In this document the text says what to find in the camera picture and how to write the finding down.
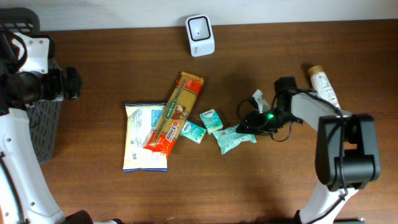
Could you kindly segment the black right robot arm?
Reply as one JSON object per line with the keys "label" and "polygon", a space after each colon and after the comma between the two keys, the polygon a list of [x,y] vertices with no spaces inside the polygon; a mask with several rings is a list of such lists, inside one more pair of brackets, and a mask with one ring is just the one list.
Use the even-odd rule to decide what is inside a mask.
{"label": "black right robot arm", "polygon": [[300,89],[294,77],[274,83],[272,103],[257,90],[247,101],[254,111],[240,116],[237,133],[273,137],[285,124],[307,123],[317,132],[315,171],[318,183],[294,223],[334,223],[346,201],[379,178],[381,164],[374,118],[352,114]]}

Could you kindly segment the San Remo spaghetti pack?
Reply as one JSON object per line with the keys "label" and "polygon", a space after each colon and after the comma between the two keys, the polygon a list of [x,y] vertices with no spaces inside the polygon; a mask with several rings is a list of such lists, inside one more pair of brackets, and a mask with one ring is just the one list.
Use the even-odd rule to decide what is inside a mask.
{"label": "San Remo spaghetti pack", "polygon": [[205,80],[182,72],[177,85],[162,110],[155,128],[148,134],[142,147],[169,156],[185,125]]}

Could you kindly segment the teal wet wipes pack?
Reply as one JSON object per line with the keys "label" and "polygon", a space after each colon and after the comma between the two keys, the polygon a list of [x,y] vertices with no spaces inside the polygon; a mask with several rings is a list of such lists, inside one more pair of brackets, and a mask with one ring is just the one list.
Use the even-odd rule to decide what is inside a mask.
{"label": "teal wet wipes pack", "polygon": [[254,144],[257,143],[255,135],[237,133],[237,127],[238,125],[235,125],[233,127],[213,132],[213,135],[217,140],[222,155],[234,149],[242,142],[251,142]]}

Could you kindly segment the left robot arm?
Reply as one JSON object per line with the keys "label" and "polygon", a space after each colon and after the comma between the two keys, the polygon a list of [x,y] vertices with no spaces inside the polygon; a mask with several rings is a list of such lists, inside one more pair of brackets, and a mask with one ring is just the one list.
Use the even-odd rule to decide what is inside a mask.
{"label": "left robot arm", "polygon": [[37,103],[77,100],[77,69],[52,66],[53,40],[15,28],[1,29],[1,219],[4,223],[92,223],[81,210],[66,216],[52,196],[34,151],[33,129],[46,121],[28,111]]}

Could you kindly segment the white Pantene tube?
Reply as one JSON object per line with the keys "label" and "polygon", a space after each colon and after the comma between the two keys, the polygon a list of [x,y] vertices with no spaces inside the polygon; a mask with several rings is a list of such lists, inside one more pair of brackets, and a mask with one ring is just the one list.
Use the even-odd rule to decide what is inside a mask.
{"label": "white Pantene tube", "polygon": [[314,90],[324,99],[337,108],[341,108],[336,93],[321,65],[308,69],[310,81]]}

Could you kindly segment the Kleenex tissue pack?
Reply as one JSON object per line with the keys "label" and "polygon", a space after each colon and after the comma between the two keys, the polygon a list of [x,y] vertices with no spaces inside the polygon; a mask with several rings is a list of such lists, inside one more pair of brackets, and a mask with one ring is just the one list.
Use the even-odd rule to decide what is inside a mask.
{"label": "Kleenex tissue pack", "polygon": [[189,140],[200,144],[201,140],[204,138],[206,133],[206,129],[203,127],[198,126],[197,124],[186,121],[180,135],[188,138]]}
{"label": "Kleenex tissue pack", "polygon": [[214,109],[210,109],[200,114],[200,119],[205,125],[208,134],[223,129],[223,123]]}

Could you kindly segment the large cream wipes bag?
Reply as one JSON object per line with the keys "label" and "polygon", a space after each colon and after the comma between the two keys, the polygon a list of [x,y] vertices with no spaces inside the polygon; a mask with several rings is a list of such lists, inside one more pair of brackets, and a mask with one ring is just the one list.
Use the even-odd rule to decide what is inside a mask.
{"label": "large cream wipes bag", "polygon": [[167,158],[163,152],[144,149],[162,115],[165,103],[126,103],[126,144],[123,172],[155,171],[166,172]]}

